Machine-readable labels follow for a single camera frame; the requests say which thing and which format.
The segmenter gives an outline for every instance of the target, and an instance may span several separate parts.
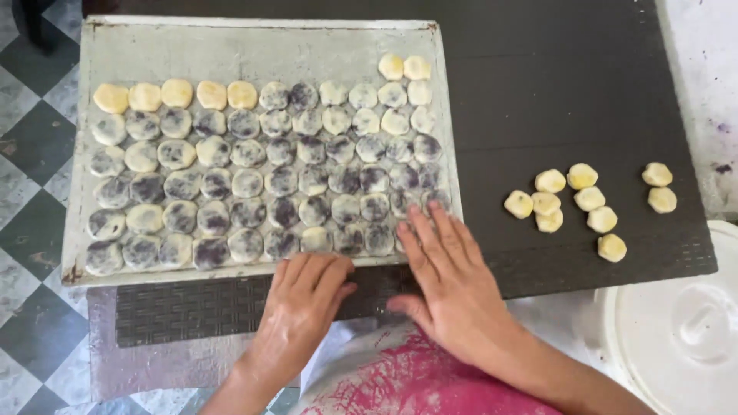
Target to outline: floor tile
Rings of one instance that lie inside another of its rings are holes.
[[[66,209],[44,189],[0,230],[0,248],[43,281],[61,263]]]
[[[54,415],[57,409],[66,406],[67,404],[63,399],[42,385],[31,400],[18,412],[18,415]]]
[[[196,388],[156,389],[132,394],[131,399],[152,414],[177,415],[196,392]]]
[[[45,18],[41,19],[41,30],[52,45],[51,53],[45,54],[26,36],[18,36],[0,52],[0,65],[44,96],[79,63],[80,45]]]
[[[85,336],[44,383],[67,405],[92,401],[90,392],[90,341]]]
[[[300,388],[284,388],[277,400],[269,406],[274,415],[287,415],[300,398]]]
[[[0,229],[28,203],[41,188],[19,168],[0,155]]]
[[[67,206],[67,201],[69,200],[69,187],[72,185],[73,165],[74,157],[71,157],[44,185],[44,189],[51,193],[64,207]]]
[[[56,267],[44,280],[44,285],[49,287],[56,295],[61,297],[70,307],[87,317],[87,288],[65,287],[61,283],[61,265]]]
[[[75,65],[56,86],[44,95],[44,100],[74,125],[77,125],[77,102],[80,100],[79,82],[80,66]]]
[[[0,349],[0,414],[17,414],[41,387],[41,381]]]
[[[39,101],[5,135],[15,146],[5,157],[39,185],[46,182],[74,153],[77,128],[46,101]]]
[[[98,403],[87,415],[149,415],[149,413],[130,397],[120,397]]]
[[[10,131],[39,100],[38,95],[0,66],[0,137]],[[0,140],[0,152],[11,155],[15,146]]]
[[[197,411],[205,405],[208,399],[215,393],[215,388],[200,388],[184,405],[179,415],[197,415]]]
[[[58,409],[54,412],[54,415],[87,415],[95,406],[97,406],[97,402],[67,406],[66,408]]]
[[[67,36],[80,43],[82,0],[56,0],[43,16]]]
[[[18,36],[13,12],[10,9],[12,0],[0,0],[0,50],[3,50]]]
[[[0,349],[45,382],[88,333],[87,320],[40,285],[0,327]]]
[[[38,278],[0,250],[0,327],[38,288]]]

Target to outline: right hand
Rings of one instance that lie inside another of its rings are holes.
[[[490,362],[512,352],[525,330],[507,311],[469,228],[435,201],[428,208],[438,235],[416,205],[408,219],[418,236],[405,222],[397,229],[425,299],[398,295],[387,308],[408,315],[462,362],[497,375]]]

